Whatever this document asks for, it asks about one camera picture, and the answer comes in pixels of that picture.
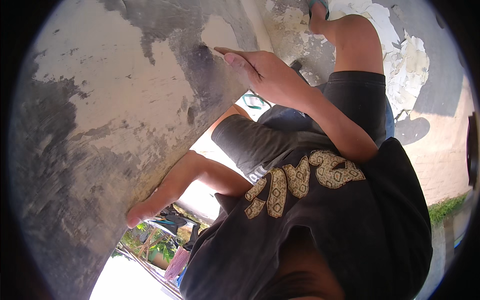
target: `patterned letter appliqué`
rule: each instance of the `patterned letter appliqué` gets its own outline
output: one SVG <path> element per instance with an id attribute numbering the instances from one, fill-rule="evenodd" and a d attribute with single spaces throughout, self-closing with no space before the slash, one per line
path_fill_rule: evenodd
<path id="1" fill-rule="evenodd" d="M 270 192 L 268 193 L 267 211 L 274 218 L 282 216 L 285 198 L 287 197 L 287 179 L 282 169 L 272 168 L 267 174 L 272 175 Z"/>
<path id="2" fill-rule="evenodd" d="M 310 166 L 308 158 L 302 157 L 298 166 L 283 166 L 288 178 L 288 189 L 297 198 L 305 197 L 308 193 L 308 180 L 310 179 Z"/>
<path id="3" fill-rule="evenodd" d="M 330 189 L 337 189 L 349 181 L 364 180 L 365 176 L 351 161 L 327 151 L 315 151 L 310 155 L 310 163 L 318 166 L 315 172 L 318 182 Z M 344 168 L 337 168 L 340 163 Z"/>
<path id="4" fill-rule="evenodd" d="M 245 214 L 248 219 L 255 218 L 258 216 L 262 208 L 264 207 L 265 201 L 262 201 L 257 198 L 258 194 L 264 189 L 267 184 L 267 179 L 262 178 L 245 194 L 245 199 L 252 201 L 249 207 L 245 209 Z"/>

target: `hair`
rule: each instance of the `hair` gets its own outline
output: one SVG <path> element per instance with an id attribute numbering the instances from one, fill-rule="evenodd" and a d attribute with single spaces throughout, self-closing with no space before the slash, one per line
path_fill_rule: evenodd
<path id="1" fill-rule="evenodd" d="M 298 271 L 270 280 L 255 296 L 255 300 L 288 300 L 297 297 L 325 295 L 315 290 L 314 275 Z"/>

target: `bright sky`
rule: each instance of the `bright sky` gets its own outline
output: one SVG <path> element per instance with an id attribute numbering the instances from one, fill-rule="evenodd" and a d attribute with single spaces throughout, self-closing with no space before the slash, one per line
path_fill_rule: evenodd
<path id="1" fill-rule="evenodd" d="M 163 286 L 145 269 L 123 256 L 110 257 L 93 288 L 90 300 L 136 299 L 146 295 L 156 300 L 170 300 Z"/>

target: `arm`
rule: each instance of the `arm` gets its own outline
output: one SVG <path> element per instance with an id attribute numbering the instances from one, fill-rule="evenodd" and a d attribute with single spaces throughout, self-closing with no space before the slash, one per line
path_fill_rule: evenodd
<path id="1" fill-rule="evenodd" d="M 353 162 L 363 163 L 378 152 L 371 137 L 314 87 L 306 84 L 275 54 L 215 48 L 225 61 L 268 101 L 297 109 L 314 119 L 339 150 Z"/>
<path id="2" fill-rule="evenodd" d="M 377 154 L 377 145 L 365 130 L 345 116 L 318 89 L 307 87 L 300 97 L 299 110 L 318 123 L 344 158 L 364 163 Z"/>
<path id="3" fill-rule="evenodd" d="M 156 216 L 177 201 L 195 180 L 220 194 L 232 197 L 240 197 L 252 187 L 252 184 L 232 169 L 195 151 L 189 151 L 168 172 L 155 193 L 131 208 L 127 214 L 128 227 L 133 228 L 143 220 Z"/>

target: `forearm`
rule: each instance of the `forearm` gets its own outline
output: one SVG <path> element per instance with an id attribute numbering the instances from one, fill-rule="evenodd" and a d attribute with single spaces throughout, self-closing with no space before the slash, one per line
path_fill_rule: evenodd
<path id="1" fill-rule="evenodd" d="M 300 97 L 300 111 L 318 123 L 344 158 L 363 163 L 377 154 L 378 148 L 365 130 L 328 101 L 322 92 L 309 88 Z"/>

